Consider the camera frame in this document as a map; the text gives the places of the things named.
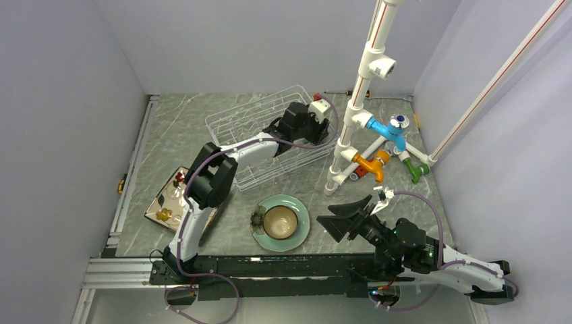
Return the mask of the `brown patterned ceramic bowl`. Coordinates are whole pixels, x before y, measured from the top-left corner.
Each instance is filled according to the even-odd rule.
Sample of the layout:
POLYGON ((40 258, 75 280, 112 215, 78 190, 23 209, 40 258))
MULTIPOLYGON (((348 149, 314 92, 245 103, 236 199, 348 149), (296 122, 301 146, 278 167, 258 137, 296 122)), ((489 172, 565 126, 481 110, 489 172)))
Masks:
POLYGON ((298 218, 289 207, 275 206, 264 214, 262 226, 264 232, 271 238, 285 240, 296 232, 298 218))

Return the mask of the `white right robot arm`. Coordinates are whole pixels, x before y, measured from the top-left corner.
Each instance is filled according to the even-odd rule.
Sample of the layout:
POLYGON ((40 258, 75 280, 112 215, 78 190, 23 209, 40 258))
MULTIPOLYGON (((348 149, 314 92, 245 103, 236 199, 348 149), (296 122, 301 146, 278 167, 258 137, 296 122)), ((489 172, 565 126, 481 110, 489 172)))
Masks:
POLYGON ((371 299, 380 302, 382 293, 398 278, 429 281, 436 286, 448 286, 468 296, 471 301, 498 305, 511 302, 519 295, 517 284, 507 276, 510 264, 504 260, 480 261, 445 244, 442 219, 437 208, 426 197, 409 191, 387 190, 351 203, 331 205, 330 215, 317 217, 319 224, 336 242, 353 240, 358 236, 373 245, 374 254, 364 271, 352 273, 364 281, 386 281, 385 286, 371 290, 371 299), (393 227, 381 221, 377 213, 387 207, 395 196, 412 196, 424 201, 432 210, 438 237, 402 217, 393 227))

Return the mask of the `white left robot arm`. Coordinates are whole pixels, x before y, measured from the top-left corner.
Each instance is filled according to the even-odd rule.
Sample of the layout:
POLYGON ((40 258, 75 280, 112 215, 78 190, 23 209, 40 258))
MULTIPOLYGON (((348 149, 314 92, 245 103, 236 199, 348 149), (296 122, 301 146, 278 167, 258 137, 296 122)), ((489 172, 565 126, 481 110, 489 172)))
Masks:
POLYGON ((183 181, 186 210, 162 256, 167 275, 179 284, 192 278, 208 216, 226 200, 242 167, 278 157, 292 147, 321 149, 335 139, 337 131, 329 128, 338 125, 334 104, 326 97, 318 97, 309 104, 290 103, 281 117, 251 138, 227 146, 205 144, 183 181))

